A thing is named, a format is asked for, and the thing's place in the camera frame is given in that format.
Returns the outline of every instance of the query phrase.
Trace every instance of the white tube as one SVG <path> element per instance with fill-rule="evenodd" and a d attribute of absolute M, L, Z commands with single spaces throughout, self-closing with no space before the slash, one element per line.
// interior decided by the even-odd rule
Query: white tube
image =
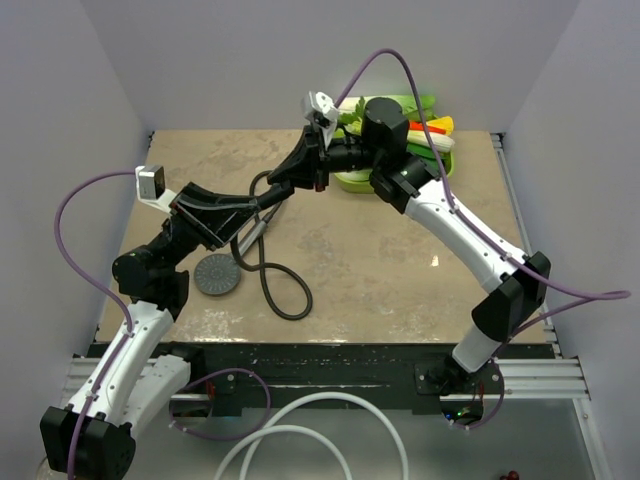
<path fill-rule="evenodd" d="M 340 450 L 338 450 L 338 447 L 336 447 L 331 442 L 331 440 L 329 440 L 327 437 L 323 435 L 320 435 L 318 432 L 314 430 L 311 430 L 306 427 L 299 427 L 297 425 L 278 425 L 277 427 L 265 426 L 261 430 L 258 430 L 257 432 L 254 432 L 251 435 L 243 438 L 242 441 L 238 442 L 238 444 L 235 447 L 233 447 L 229 451 L 229 453 L 227 453 L 227 455 L 224 457 L 224 459 L 220 463 L 220 466 L 218 467 L 218 470 L 216 471 L 216 476 L 214 477 L 214 480 L 220 480 L 222 478 L 224 471 L 227 469 L 229 464 L 233 461 L 236 455 L 240 453 L 240 451 L 244 447 L 246 447 L 252 442 L 261 442 L 262 437 L 266 437 L 267 435 L 271 435 L 272 433 L 301 433 L 303 435 L 308 435 L 310 437 L 315 438 L 320 443 L 322 443 L 325 447 L 331 450 L 331 453 L 333 453 L 335 457 L 338 459 L 338 462 L 340 462 L 340 466 L 344 471 L 344 476 L 346 480 L 353 480 L 353 477 L 351 476 L 351 471 L 349 470 L 349 465 L 347 465 L 347 461 L 345 460 L 342 453 L 340 453 Z"/>
<path fill-rule="evenodd" d="M 400 435 L 398 435 L 395 427 L 378 407 L 360 397 L 356 397 L 355 395 L 339 392 L 321 392 L 307 395 L 306 397 L 299 398 L 291 402 L 286 407 L 282 408 L 278 413 L 271 417 L 271 419 L 264 425 L 264 428 L 273 426 L 287 413 L 295 410 L 296 408 L 302 405 L 306 405 L 307 403 L 316 402 L 318 400 L 343 400 L 346 402 L 355 403 L 356 405 L 360 405 L 361 407 L 366 408 L 371 413 L 373 413 L 384 424 L 384 426 L 387 428 L 387 430 L 389 430 L 389 433 L 393 437 L 393 441 L 396 443 L 396 446 L 398 447 L 398 453 L 400 454 L 400 463 L 402 464 L 402 480 L 409 480 L 409 460 L 407 459 L 407 451 L 405 450 L 402 439 L 400 438 Z M 251 447 L 249 447 L 247 455 L 244 457 L 244 461 L 242 462 L 242 469 L 240 470 L 240 480 L 246 480 L 247 471 L 249 470 L 249 463 L 251 462 L 253 454 L 258 448 L 258 445 L 260 445 L 260 442 L 261 440 L 256 440 L 251 444 Z"/>

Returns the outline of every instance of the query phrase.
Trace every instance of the marble surface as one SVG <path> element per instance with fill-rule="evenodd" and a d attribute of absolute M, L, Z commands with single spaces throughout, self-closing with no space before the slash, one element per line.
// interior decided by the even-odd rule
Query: marble surface
<path fill-rule="evenodd" d="M 174 191 L 194 181 L 209 190 L 244 194 L 254 175 L 278 165 L 299 135 L 299 130 L 158 131 L 147 164 L 163 165 Z M 456 132 L 454 138 L 456 196 L 520 246 L 489 134 Z M 161 212 L 136 203 L 122 251 L 153 238 L 163 219 Z M 278 212 L 265 240 L 267 259 L 293 268 L 311 287 L 311 314 L 299 322 L 277 317 L 257 273 L 242 272 L 238 287 L 223 297 L 200 293 L 191 279 L 189 301 L 165 340 L 457 342 L 471 325 L 472 308 L 485 296 L 435 236 L 376 196 L 346 193 L 335 182 L 322 194 L 298 191 Z M 198 249 L 179 270 L 192 273 L 208 254 Z M 246 258 L 255 263 L 257 249 Z M 304 306 L 299 287 L 279 272 L 268 277 L 280 307 L 299 312 Z M 111 340 L 121 322 L 122 313 L 108 302 L 96 339 Z M 544 342 L 544 335 L 533 328 L 517 340 Z"/>

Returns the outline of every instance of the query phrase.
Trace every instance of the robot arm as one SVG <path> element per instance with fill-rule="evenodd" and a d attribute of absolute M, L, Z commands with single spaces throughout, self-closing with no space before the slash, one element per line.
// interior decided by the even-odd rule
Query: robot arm
<path fill-rule="evenodd" d="M 78 474 L 102 478 L 108 472 L 105 478 L 122 478 L 133 459 L 136 435 L 195 374 L 189 355 L 166 355 L 154 366 L 161 370 L 138 380 L 154 347 L 187 301 L 188 272 L 176 272 L 178 263 L 199 245 L 215 250 L 231 243 L 237 253 L 238 233 L 256 214 L 287 199 L 296 188 L 323 191 L 331 172 L 371 169 L 369 181 L 375 193 L 434 233 L 488 293 L 473 309 L 473 325 L 465 338 L 428 372 L 427 383 L 434 395 L 464 388 L 542 304 L 545 285 L 517 270 L 469 230 L 445 202 L 439 172 L 407 152 L 409 125 L 396 102 L 370 100 L 361 136 L 346 134 L 341 139 L 333 139 L 338 114 L 327 95 L 310 93 L 303 108 L 310 123 L 291 154 L 268 176 L 271 188 L 260 196 L 216 194 L 193 183 L 176 194 L 166 189 L 162 167 L 136 169 L 138 199 L 169 214 L 169 218 L 151 242 L 113 263 L 120 293 L 132 300 L 129 311 L 133 331 L 128 333 L 123 325 L 96 371 L 69 405 L 65 409 L 51 407 L 42 418 L 41 432 L 54 470 L 65 471 L 71 431 L 87 392 L 91 394 L 92 382 L 105 367 L 106 359 L 126 340 L 87 412 L 79 447 L 82 453 L 76 459 Z M 459 201 L 456 205 L 512 258 L 548 277 L 550 264 L 543 254 L 528 257 Z"/>
<path fill-rule="evenodd" d="M 537 308 L 546 285 L 525 275 L 470 230 L 446 201 L 440 174 L 419 157 L 407 152 L 407 119 L 393 100 L 375 98 L 365 106 L 360 137 L 327 140 L 333 132 L 331 100 L 310 94 L 304 110 L 305 127 L 291 155 L 268 177 L 272 185 L 288 182 L 296 188 L 322 191 L 329 173 L 370 168 L 375 193 L 399 213 L 406 214 L 435 234 L 476 277 L 488 296 L 472 311 L 473 325 L 443 365 L 430 372 L 429 380 L 440 394 L 462 386 L 506 342 L 513 331 Z M 551 265 L 540 252 L 527 256 L 502 239 L 456 199 L 456 208 L 516 261 L 548 278 Z"/>

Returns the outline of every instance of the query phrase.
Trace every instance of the purple cable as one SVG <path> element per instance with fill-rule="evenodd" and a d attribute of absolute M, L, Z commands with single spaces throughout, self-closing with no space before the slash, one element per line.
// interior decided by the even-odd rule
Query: purple cable
<path fill-rule="evenodd" d="M 469 425 L 469 430 L 475 430 L 476 428 L 480 428 L 483 425 L 489 423 L 489 421 L 491 421 L 493 417 L 498 414 L 498 412 L 500 411 L 500 407 L 502 407 L 502 404 L 504 403 L 504 376 L 500 371 L 500 367 L 493 359 L 489 360 L 489 363 L 493 365 L 493 367 L 496 369 L 496 373 L 498 374 L 498 382 L 500 383 L 500 397 L 498 397 L 498 403 L 496 403 L 495 407 L 493 407 L 493 409 L 488 414 L 483 415 L 480 421 Z"/>
<path fill-rule="evenodd" d="M 572 308 L 579 307 L 580 305 L 584 305 L 585 303 L 591 303 L 591 302 L 595 302 L 595 301 L 596 300 L 592 299 L 592 298 L 582 298 L 580 300 L 576 300 L 575 302 L 567 303 L 565 305 L 561 305 L 560 307 L 557 307 L 557 308 L 554 308 L 552 310 L 549 310 L 547 313 L 541 313 L 536 318 L 533 318 L 533 319 L 529 320 L 528 322 L 523 323 L 518 328 L 516 328 L 513 331 L 513 333 L 511 334 L 511 338 L 515 337 L 516 335 L 519 335 L 520 333 L 524 332 L 527 328 L 533 327 L 536 323 L 541 322 L 542 320 L 544 320 L 546 318 L 549 318 L 549 317 L 551 317 L 553 315 L 557 315 L 558 313 L 565 312 L 565 311 L 570 310 Z"/>
<path fill-rule="evenodd" d="M 85 272 L 73 260 L 73 258 L 71 258 L 71 255 L 69 255 L 69 252 L 67 251 L 67 248 L 64 246 L 64 242 L 62 241 L 62 234 L 60 233 L 60 221 L 62 220 L 62 213 L 64 212 L 64 209 L 67 207 L 67 204 L 69 203 L 69 201 L 73 197 L 75 197 L 78 192 L 80 192 L 81 190 L 84 190 L 89 185 L 93 185 L 94 183 L 99 182 L 100 180 L 104 180 L 105 178 L 118 177 L 118 176 L 121 176 L 121 175 L 135 175 L 135 172 L 133 170 L 121 170 L 121 171 L 117 171 L 117 172 L 103 173 L 102 175 L 98 175 L 97 177 L 90 178 L 86 182 L 81 183 L 76 188 L 71 190 L 67 194 L 67 196 L 64 197 L 64 199 L 60 203 L 60 206 L 58 207 L 58 210 L 56 211 L 56 217 L 55 217 L 54 223 L 53 223 L 53 232 L 54 232 L 54 235 L 56 237 L 56 244 L 58 245 L 58 250 L 60 250 L 60 253 L 64 257 L 66 262 L 69 264 L 69 266 L 71 268 L 73 268 L 73 270 L 75 270 L 75 272 L 78 275 L 80 275 L 82 278 L 84 278 L 87 282 L 89 282 L 91 285 L 96 287 L 98 290 L 100 290 L 102 293 L 104 293 L 111 300 L 116 302 L 116 304 L 124 312 L 124 316 L 125 316 L 126 321 L 127 321 L 127 331 L 131 332 L 133 330 L 133 321 L 131 320 L 131 314 L 129 313 L 129 310 L 127 309 L 127 306 L 124 304 L 124 302 L 122 300 L 120 300 L 118 298 L 118 296 L 115 293 L 113 293 L 107 287 L 102 285 L 98 280 L 96 280 L 91 275 L 89 275 L 87 272 Z"/>
<path fill-rule="evenodd" d="M 205 433 L 205 432 L 201 432 L 199 430 L 193 430 L 191 428 L 187 428 L 187 427 L 183 427 L 182 425 L 180 425 L 175 416 L 173 415 L 173 408 L 169 409 L 169 414 L 171 415 L 171 420 L 172 422 L 174 422 L 178 429 L 188 433 L 189 435 L 193 435 L 199 438 L 203 438 L 205 440 L 216 440 L 216 441 L 233 441 L 233 440 L 240 440 L 244 437 L 246 437 L 247 435 L 251 435 L 253 432 L 257 432 L 258 430 L 260 430 L 263 425 L 265 423 L 267 423 L 267 420 L 269 419 L 269 415 L 271 414 L 271 394 L 269 393 L 269 387 L 267 385 L 267 383 L 260 378 L 258 375 L 256 375 L 254 372 L 252 372 L 251 370 L 247 370 L 244 368 L 225 368 L 224 370 L 219 370 L 217 372 L 213 372 L 210 373 L 209 375 L 206 375 L 202 378 L 200 378 L 199 380 L 196 380 L 194 382 L 191 382 L 189 385 L 187 385 L 186 387 L 184 387 L 182 389 L 182 391 L 186 391 L 186 390 L 190 390 L 193 387 L 200 385 L 202 382 L 206 382 L 207 380 L 211 380 L 212 378 L 215 377 L 219 377 L 220 375 L 227 375 L 229 373 L 245 373 L 247 375 L 249 375 L 250 377 L 255 378 L 258 383 L 262 386 L 262 389 L 264 390 L 264 394 L 267 397 L 267 406 L 264 412 L 264 415 L 262 416 L 262 418 L 260 419 L 260 421 L 254 426 L 252 427 L 250 430 L 237 434 L 237 435 L 211 435 L 209 433 Z"/>
<path fill-rule="evenodd" d="M 60 231 L 61 230 L 60 221 L 62 220 L 62 213 L 64 212 L 64 209 L 66 208 L 66 206 L 69 203 L 69 201 L 78 192 L 80 192 L 81 190 L 83 190 L 86 187 L 88 187 L 89 185 L 92 185 L 95 182 L 98 182 L 98 181 L 103 180 L 105 178 L 117 177 L 117 176 L 121 176 L 121 175 L 134 175 L 134 174 L 135 174 L 135 172 L 133 170 L 124 170 L 124 171 L 117 171 L 117 172 L 112 172 L 112 173 L 105 173 L 103 175 L 98 175 L 97 177 L 91 178 L 91 179 L 87 180 L 86 182 L 78 185 L 71 192 L 69 192 L 67 194 L 67 196 L 60 203 L 60 206 L 58 207 L 58 210 L 56 211 L 56 216 L 55 216 L 55 220 L 54 220 L 54 223 L 53 223 L 53 232 L 54 232 L 54 236 L 56 238 L 56 245 L 58 246 L 58 250 L 60 250 L 60 253 L 62 254 L 62 257 L 65 259 L 65 261 L 69 264 L 69 266 L 78 275 L 80 275 L 87 282 L 89 282 L 91 285 L 96 287 L 98 290 L 100 290 L 102 293 L 107 295 L 109 298 L 111 298 L 113 301 L 115 301 L 118 304 L 118 306 L 124 312 L 124 316 L 125 316 L 126 321 L 127 321 L 127 331 L 128 332 L 133 331 L 133 320 L 131 319 L 131 314 L 129 313 L 129 310 L 127 309 L 127 306 L 124 304 L 124 302 L 122 302 L 122 300 L 120 300 L 116 296 L 116 294 L 111 292 L 111 290 L 109 290 L 107 287 L 102 285 L 98 280 L 96 280 L 91 275 L 89 275 L 87 272 L 85 272 L 73 260 L 73 258 L 71 258 L 71 255 L 69 255 L 69 252 L 67 251 L 67 248 L 65 247 L 64 242 L 62 241 L 62 234 L 61 234 L 61 231 Z M 91 407 L 91 402 L 93 402 L 94 396 L 97 395 L 98 390 L 100 390 L 100 386 L 102 384 L 102 381 L 104 380 L 104 377 L 107 375 L 107 373 L 109 371 L 109 368 L 111 368 L 111 365 L 115 361 L 116 357 L 118 356 L 120 351 L 122 351 L 124 345 L 127 343 L 127 340 L 129 340 L 128 336 L 124 336 L 124 337 L 122 337 L 120 339 L 120 341 L 116 345 L 116 348 L 114 348 L 113 352 L 111 353 L 111 355 L 109 356 L 109 358 L 105 362 L 102 370 L 100 370 L 100 372 L 96 376 L 96 380 L 95 380 L 95 382 L 93 382 L 93 385 L 92 385 L 91 390 L 90 390 L 92 395 L 87 396 L 87 399 L 86 399 L 84 405 L 82 406 L 82 409 L 80 410 L 80 413 L 78 415 L 78 419 L 76 420 L 76 424 L 75 424 L 75 426 L 73 428 L 73 433 L 71 435 L 71 442 L 69 444 L 69 455 L 67 457 L 67 478 L 68 478 L 68 480 L 74 480 L 74 478 L 75 478 L 76 451 L 77 451 L 77 448 L 78 448 L 78 440 L 80 438 L 80 430 L 82 429 L 82 425 L 83 425 L 84 420 L 85 420 L 85 418 L 87 416 L 87 412 L 89 411 L 89 408 Z"/>
<path fill-rule="evenodd" d="M 469 218 L 464 213 L 462 213 L 457 208 L 453 198 L 453 193 L 451 192 L 451 187 L 449 185 L 449 179 L 447 178 L 447 172 L 446 172 L 446 169 L 444 168 L 444 163 L 442 162 L 442 158 L 440 157 L 440 152 L 438 152 L 438 150 L 435 148 L 435 145 L 433 144 L 433 140 L 431 138 L 431 134 L 429 133 L 429 129 L 427 128 L 427 120 L 424 116 L 424 111 L 422 109 L 422 102 L 420 101 L 420 94 L 418 93 L 418 88 L 416 86 L 415 79 L 413 78 L 413 74 L 409 69 L 409 65 L 407 65 L 407 62 L 405 61 L 405 59 L 396 50 L 392 48 L 383 48 L 369 55 L 369 57 L 367 57 L 367 59 L 362 63 L 360 68 L 358 68 L 358 70 L 356 71 L 354 76 L 351 78 L 351 80 L 349 81 L 345 89 L 342 91 L 342 93 L 340 93 L 340 95 L 338 96 L 338 99 L 335 102 L 336 107 L 340 106 L 340 104 L 347 97 L 347 95 L 349 94 L 353 86 L 356 84 L 360 76 L 364 73 L 364 71 L 371 64 L 371 62 L 373 62 L 373 60 L 375 60 L 377 57 L 383 54 L 393 55 L 400 62 L 400 64 L 402 65 L 402 68 L 405 71 L 405 74 L 407 75 L 407 79 L 409 80 L 409 84 L 411 85 L 411 92 L 414 96 L 414 99 L 416 101 L 416 106 L 418 108 L 418 114 L 420 115 L 420 122 L 422 123 L 422 128 L 427 138 L 427 143 L 429 144 L 429 148 L 431 148 L 431 151 L 435 155 L 436 161 L 438 162 L 438 169 L 440 170 L 440 176 L 442 177 L 442 185 L 444 187 L 444 193 L 445 193 L 445 197 L 447 198 L 447 202 L 449 203 L 449 206 L 451 207 L 451 209 L 458 215 L 458 217 L 469 229 L 471 229 L 476 235 L 478 235 L 478 237 L 480 237 L 487 245 L 489 245 L 501 257 L 506 258 L 506 260 L 511 265 L 522 270 L 523 272 L 525 272 L 527 275 L 534 278 L 535 280 L 541 283 L 544 283 L 548 287 L 553 288 L 554 290 L 565 293 L 572 297 L 578 297 L 585 300 L 619 300 L 619 299 L 627 298 L 631 295 L 631 292 L 629 292 L 628 290 L 616 290 L 613 292 L 605 292 L 605 293 L 582 292 L 580 290 L 575 290 L 573 288 L 560 285 L 559 283 L 556 283 L 553 280 L 545 278 L 542 275 L 538 274 L 537 272 L 534 272 L 533 270 L 531 270 L 529 267 L 522 265 L 516 259 L 509 257 L 507 255 L 507 252 L 504 249 L 502 249 L 500 245 L 498 245 L 493 240 L 491 240 L 491 238 L 489 238 L 480 228 L 478 228 L 471 220 L 469 220 Z"/>

